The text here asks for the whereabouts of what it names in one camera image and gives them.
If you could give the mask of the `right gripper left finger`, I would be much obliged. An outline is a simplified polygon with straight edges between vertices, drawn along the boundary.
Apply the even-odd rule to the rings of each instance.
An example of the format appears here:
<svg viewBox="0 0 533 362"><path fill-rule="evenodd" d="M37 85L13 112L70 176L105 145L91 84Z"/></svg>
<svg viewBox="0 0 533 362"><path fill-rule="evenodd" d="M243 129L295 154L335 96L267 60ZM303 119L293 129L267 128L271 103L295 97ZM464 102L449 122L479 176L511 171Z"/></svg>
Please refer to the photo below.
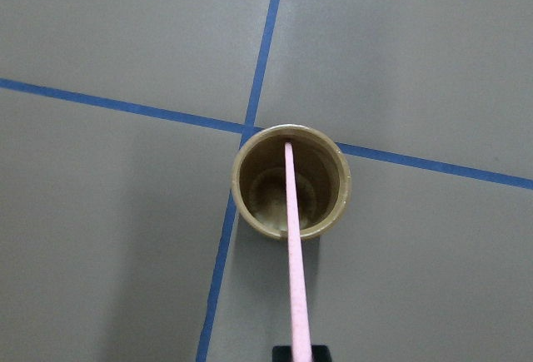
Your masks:
<svg viewBox="0 0 533 362"><path fill-rule="evenodd" d="M275 345L271 350L272 362L292 362L292 349L290 345Z"/></svg>

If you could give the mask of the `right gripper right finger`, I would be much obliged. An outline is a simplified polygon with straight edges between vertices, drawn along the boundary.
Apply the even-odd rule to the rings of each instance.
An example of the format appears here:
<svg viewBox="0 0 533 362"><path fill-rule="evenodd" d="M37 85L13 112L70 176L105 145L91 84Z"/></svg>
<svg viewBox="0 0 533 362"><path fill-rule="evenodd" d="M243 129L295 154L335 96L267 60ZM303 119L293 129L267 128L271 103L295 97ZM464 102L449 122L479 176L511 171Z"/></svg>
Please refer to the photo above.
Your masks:
<svg viewBox="0 0 533 362"><path fill-rule="evenodd" d="M311 346L313 362L331 362L331 352L327 345Z"/></svg>

